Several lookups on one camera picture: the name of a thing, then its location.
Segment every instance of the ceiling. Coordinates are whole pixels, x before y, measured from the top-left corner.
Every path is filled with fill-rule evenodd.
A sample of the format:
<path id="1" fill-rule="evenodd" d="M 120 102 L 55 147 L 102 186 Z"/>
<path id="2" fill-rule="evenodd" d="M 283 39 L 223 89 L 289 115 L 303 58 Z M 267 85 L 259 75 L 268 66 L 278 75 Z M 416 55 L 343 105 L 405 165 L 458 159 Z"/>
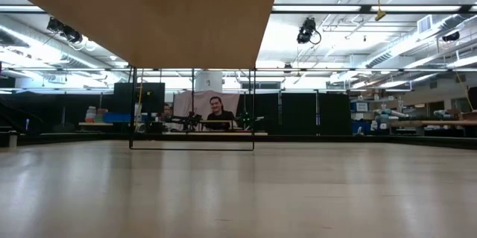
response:
<path id="1" fill-rule="evenodd" d="M 275 4 L 374 4 L 378 0 L 274 0 Z M 381 4 L 477 4 L 477 0 L 380 0 Z M 31 4 L 26 0 L 0 0 L 2 4 Z M 46 14 L 8 14 L 11 19 L 21 22 L 40 33 L 50 37 L 51 33 L 46 30 L 49 15 Z M 353 62 L 356 58 L 367 58 L 370 54 L 382 50 L 394 41 L 406 36 L 409 32 L 417 30 L 417 21 L 425 17 L 426 14 L 389 14 L 385 18 L 376 22 L 375 15 L 367 14 L 271 14 L 268 20 L 267 28 L 263 36 L 262 44 L 257 57 L 257 67 L 283 67 L 285 63 L 293 63 L 293 67 L 351 67 L 355 66 Z M 306 17 L 314 17 L 317 27 L 321 33 L 322 40 L 319 45 L 298 44 L 298 28 L 303 24 Z M 431 38 L 422 42 L 415 48 L 405 50 L 399 57 L 390 59 L 388 62 L 376 67 L 404 67 L 409 64 L 408 58 L 412 62 L 423 59 L 429 55 L 436 54 L 448 48 L 461 45 L 466 41 L 473 40 L 477 33 L 475 20 L 472 20 L 461 26 L 461 39 L 459 42 L 445 43 Z M 62 37 L 53 36 L 56 40 L 65 43 Z M 124 67 L 125 63 L 121 58 L 111 60 L 114 54 L 111 51 L 102 48 L 97 43 L 89 43 L 86 50 L 80 52 L 101 61 L 111 67 Z M 451 54 L 444 60 L 449 63 L 456 60 L 455 55 Z M 437 60 L 423 64 L 421 67 L 437 67 L 443 61 L 442 57 Z M 164 76 L 178 77 L 190 75 L 188 72 L 164 71 Z M 231 72 L 224 75 L 236 75 Z M 329 73 L 310 74 L 307 78 L 323 76 L 330 77 Z M 364 79 L 373 80 L 382 78 L 381 76 L 359 75 L 353 76 L 352 81 L 359 82 Z"/>

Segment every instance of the man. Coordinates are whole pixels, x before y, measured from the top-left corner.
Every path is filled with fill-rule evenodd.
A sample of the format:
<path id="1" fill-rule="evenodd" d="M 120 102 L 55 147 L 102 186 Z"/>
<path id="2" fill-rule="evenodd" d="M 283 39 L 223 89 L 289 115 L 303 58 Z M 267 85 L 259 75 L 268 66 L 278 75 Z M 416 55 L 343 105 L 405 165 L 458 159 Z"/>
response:
<path id="1" fill-rule="evenodd" d="M 160 115 L 159 120 L 165 126 L 166 130 L 174 129 L 175 123 L 170 122 L 170 117 L 172 116 L 172 107 L 169 104 L 164 103 L 164 112 Z"/>
<path id="2" fill-rule="evenodd" d="M 234 115 L 230 111 L 224 110 L 224 105 L 222 104 L 222 99 L 218 96 L 213 96 L 209 100 L 210 109 L 212 112 L 207 116 L 207 120 L 227 120 L 233 121 L 235 119 Z M 206 127 L 211 130 L 229 130 L 230 123 L 229 122 L 213 122 L 207 123 Z"/>

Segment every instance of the desk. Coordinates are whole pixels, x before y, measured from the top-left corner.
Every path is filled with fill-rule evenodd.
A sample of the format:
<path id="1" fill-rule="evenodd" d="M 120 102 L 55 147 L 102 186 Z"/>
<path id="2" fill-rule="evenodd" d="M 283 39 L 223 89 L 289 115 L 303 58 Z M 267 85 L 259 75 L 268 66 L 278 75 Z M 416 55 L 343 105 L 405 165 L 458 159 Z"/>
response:
<path id="1" fill-rule="evenodd" d="M 108 122 L 80 122 L 79 126 L 113 126 L 112 123 Z"/>
<path id="2" fill-rule="evenodd" d="M 464 128 L 474 128 L 477 127 L 476 120 L 459 120 L 459 121 L 405 121 L 405 122 L 389 122 L 389 128 L 415 128 L 418 135 L 424 135 L 424 127 L 428 125 L 438 125 L 438 126 L 462 126 Z"/>
<path id="3" fill-rule="evenodd" d="M 209 131 L 209 132 L 168 132 L 168 133 L 163 133 L 167 135 L 215 135 L 215 136 L 251 136 L 251 132 L 215 132 L 215 131 Z M 268 133 L 265 132 L 256 132 L 256 136 L 267 136 Z"/>
<path id="4" fill-rule="evenodd" d="M 233 130 L 233 120 L 202 120 L 199 121 L 200 123 L 200 130 L 203 130 L 203 126 L 207 123 L 230 123 L 230 128 Z"/>

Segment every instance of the drone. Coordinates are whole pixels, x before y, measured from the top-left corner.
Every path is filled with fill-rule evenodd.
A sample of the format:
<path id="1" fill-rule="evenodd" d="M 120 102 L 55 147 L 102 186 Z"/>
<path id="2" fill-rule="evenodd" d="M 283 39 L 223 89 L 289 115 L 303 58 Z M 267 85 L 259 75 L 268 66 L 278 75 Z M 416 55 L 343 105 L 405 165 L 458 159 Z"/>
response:
<path id="1" fill-rule="evenodd" d="M 190 111 L 188 116 L 170 116 L 165 119 L 165 122 L 181 124 L 184 131 L 195 131 L 201 120 L 201 115 Z"/>

